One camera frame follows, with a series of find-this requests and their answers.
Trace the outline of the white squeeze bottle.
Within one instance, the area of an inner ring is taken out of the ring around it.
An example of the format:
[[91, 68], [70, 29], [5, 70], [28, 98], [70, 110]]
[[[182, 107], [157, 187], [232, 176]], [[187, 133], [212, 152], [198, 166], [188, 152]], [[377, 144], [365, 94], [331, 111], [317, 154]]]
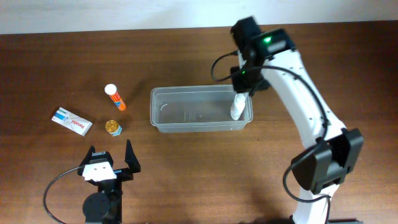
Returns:
[[248, 95], [249, 95], [248, 92], [237, 93], [235, 95], [233, 104], [231, 105], [231, 111], [230, 111], [230, 115], [233, 120], [237, 121], [240, 118], [240, 116], [246, 106], [246, 99], [247, 99]]

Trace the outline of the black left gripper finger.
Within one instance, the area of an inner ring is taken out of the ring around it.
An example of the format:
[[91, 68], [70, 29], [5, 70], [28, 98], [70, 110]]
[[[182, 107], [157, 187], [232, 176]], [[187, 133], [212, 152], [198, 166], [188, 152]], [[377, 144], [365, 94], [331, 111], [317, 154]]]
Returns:
[[125, 151], [124, 161], [128, 165], [132, 173], [139, 173], [141, 171], [141, 165], [133, 151], [132, 144], [129, 139], [126, 141], [126, 151]]
[[83, 158], [82, 162], [80, 163], [80, 166], [85, 166], [86, 164], [88, 164], [91, 160], [93, 153], [95, 153], [95, 147], [90, 146], [88, 152], [86, 153], [86, 156]]

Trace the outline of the white Panadol box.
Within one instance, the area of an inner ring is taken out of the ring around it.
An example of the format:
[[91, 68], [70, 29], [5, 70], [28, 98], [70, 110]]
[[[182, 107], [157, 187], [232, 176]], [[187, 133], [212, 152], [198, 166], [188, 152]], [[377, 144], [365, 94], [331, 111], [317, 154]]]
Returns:
[[52, 116], [52, 121], [81, 136], [85, 136], [93, 124], [91, 121], [81, 118], [62, 107], [59, 107]]

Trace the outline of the orange tube white cap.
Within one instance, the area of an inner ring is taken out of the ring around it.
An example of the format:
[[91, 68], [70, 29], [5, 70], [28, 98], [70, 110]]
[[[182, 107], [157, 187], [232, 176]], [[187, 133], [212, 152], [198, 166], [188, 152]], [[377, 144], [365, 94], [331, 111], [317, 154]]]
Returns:
[[126, 109], [126, 104], [121, 98], [116, 85], [107, 84], [104, 88], [105, 93], [112, 99], [118, 110], [124, 111]]

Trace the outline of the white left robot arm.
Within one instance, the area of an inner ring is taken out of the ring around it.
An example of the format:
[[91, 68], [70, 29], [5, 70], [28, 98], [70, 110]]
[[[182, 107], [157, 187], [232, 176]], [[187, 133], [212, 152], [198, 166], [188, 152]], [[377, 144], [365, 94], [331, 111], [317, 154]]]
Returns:
[[86, 182], [97, 187], [97, 191], [83, 202], [85, 223], [122, 222], [123, 183], [132, 181], [134, 174], [141, 171], [130, 140], [126, 141], [124, 161], [127, 167], [114, 170], [108, 151], [96, 152], [94, 146], [89, 148], [77, 171]]

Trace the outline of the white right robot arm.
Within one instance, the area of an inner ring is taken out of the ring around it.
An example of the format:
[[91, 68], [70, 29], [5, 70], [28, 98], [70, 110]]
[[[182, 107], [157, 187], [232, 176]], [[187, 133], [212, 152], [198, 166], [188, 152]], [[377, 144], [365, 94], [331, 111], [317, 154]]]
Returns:
[[300, 186], [291, 223], [329, 223], [331, 198], [351, 173], [364, 138], [349, 130], [326, 104], [312, 82], [295, 44], [284, 29], [262, 32], [253, 17], [239, 20], [230, 30], [239, 65], [231, 68], [235, 92], [273, 87], [300, 135], [304, 151], [292, 159], [282, 184], [292, 173]]

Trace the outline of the small jar gold lid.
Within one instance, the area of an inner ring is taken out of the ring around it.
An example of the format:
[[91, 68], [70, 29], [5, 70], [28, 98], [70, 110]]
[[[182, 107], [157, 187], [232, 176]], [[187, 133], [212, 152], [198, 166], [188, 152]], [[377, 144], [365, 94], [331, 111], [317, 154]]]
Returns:
[[105, 130], [112, 136], [119, 136], [122, 131], [122, 127], [115, 120], [109, 120], [105, 124]]

